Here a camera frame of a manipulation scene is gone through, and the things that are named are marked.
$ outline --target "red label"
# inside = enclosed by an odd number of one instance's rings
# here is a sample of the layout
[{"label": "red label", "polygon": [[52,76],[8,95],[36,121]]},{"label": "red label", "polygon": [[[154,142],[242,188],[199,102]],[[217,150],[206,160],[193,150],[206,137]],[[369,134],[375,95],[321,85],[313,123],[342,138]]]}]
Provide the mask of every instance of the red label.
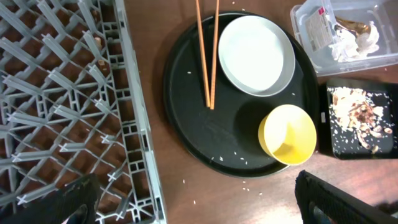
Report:
[{"label": "red label", "polygon": [[322,14],[325,12],[325,8],[324,8],[324,7],[321,7],[321,8],[318,10],[318,12],[319,12],[319,15],[322,15]]}]

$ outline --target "wooden table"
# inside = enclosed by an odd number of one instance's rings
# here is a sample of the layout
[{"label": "wooden table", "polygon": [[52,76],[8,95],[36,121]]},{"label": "wooden table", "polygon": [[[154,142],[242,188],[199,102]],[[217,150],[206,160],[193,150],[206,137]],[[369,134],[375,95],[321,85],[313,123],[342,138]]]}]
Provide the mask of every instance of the wooden table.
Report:
[{"label": "wooden table", "polygon": [[[165,59],[178,36],[195,22],[195,1],[125,2],[169,223],[301,223],[294,186],[303,169],[371,205],[398,201],[398,161],[394,160],[340,161],[314,154],[301,166],[246,180],[219,174],[196,160],[167,122],[162,101]],[[245,9],[266,16],[292,33],[290,10],[301,3],[303,0],[221,0],[220,9]],[[210,15],[215,1],[202,0],[201,8],[203,15]],[[398,83],[397,73],[398,65],[341,77]]]}]

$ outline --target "chopstick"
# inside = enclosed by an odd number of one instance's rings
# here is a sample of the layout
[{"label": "chopstick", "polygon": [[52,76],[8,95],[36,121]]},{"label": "chopstick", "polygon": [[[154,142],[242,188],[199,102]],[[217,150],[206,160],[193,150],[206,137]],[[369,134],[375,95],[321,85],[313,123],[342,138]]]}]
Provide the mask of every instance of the chopstick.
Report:
[{"label": "chopstick", "polygon": [[214,42],[213,42],[213,64],[211,68],[211,96],[210,96],[210,109],[214,109],[215,94],[216,94],[216,65],[217,65],[217,42],[218,42],[218,11],[220,8],[220,0],[216,3],[216,16],[214,26]]},{"label": "chopstick", "polygon": [[210,107],[209,83],[207,80],[208,78],[207,78],[207,66],[206,66],[206,55],[205,55],[205,43],[203,42],[203,30],[201,28],[199,0],[196,0],[196,2],[197,2],[197,22],[198,22],[198,31],[199,31],[201,67],[203,70],[203,85],[205,86],[206,106]]}]

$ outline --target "yellow cup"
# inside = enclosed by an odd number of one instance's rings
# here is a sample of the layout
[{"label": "yellow cup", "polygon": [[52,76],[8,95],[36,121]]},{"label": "yellow cup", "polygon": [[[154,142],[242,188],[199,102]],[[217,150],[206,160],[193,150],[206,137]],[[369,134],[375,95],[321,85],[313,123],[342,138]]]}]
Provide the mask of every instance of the yellow cup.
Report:
[{"label": "yellow cup", "polygon": [[267,115],[259,127],[262,149],[287,165],[307,161],[317,144],[317,131],[311,117],[294,105],[278,106]]}]

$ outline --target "bowl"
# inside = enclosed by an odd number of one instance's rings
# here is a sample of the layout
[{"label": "bowl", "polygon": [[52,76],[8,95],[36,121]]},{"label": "bowl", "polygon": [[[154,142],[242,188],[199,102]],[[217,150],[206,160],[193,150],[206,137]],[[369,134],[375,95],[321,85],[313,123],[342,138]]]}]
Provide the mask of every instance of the bowl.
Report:
[{"label": "bowl", "polygon": [[230,82],[254,96],[272,96],[291,81],[295,55],[285,32],[259,16],[230,22],[220,37],[218,56]]},{"label": "bowl", "polygon": [[307,161],[317,144],[317,131],[311,117],[294,105],[272,110],[261,121],[258,137],[269,156],[291,166]]}]

